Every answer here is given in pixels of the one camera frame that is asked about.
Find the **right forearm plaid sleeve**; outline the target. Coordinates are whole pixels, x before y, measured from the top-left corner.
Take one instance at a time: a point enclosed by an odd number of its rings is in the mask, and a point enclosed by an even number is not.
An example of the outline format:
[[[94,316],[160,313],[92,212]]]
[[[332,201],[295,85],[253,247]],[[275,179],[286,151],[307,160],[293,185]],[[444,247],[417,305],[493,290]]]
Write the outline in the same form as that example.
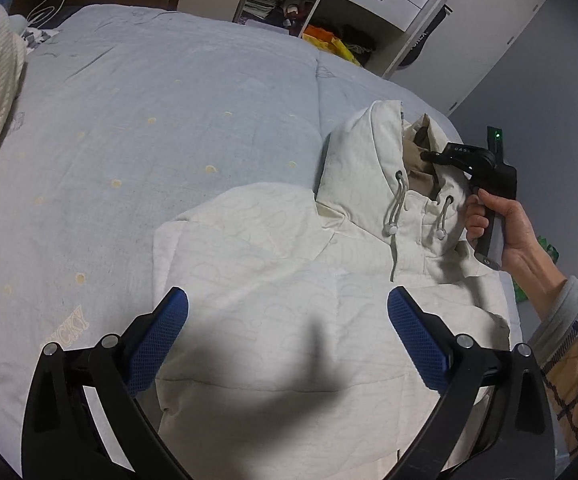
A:
[[[578,454],[578,279],[570,276],[530,339],[569,454]]]

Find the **person's right hand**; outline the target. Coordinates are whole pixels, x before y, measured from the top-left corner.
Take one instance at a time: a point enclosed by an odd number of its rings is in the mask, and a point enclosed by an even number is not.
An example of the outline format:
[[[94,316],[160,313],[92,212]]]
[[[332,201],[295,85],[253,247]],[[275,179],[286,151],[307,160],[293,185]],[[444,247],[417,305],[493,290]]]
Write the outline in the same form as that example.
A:
[[[514,246],[520,245],[530,235],[535,235],[530,219],[526,215],[522,205],[516,200],[506,200],[505,198],[487,193],[485,190],[479,190],[467,199],[467,240],[472,246],[476,245],[476,242],[488,226],[488,220],[485,218],[485,208],[490,208],[504,217],[505,248],[502,253],[502,270],[510,274],[509,263],[511,249]],[[547,311],[539,311],[533,307],[538,317],[544,320],[553,306],[554,303]]]

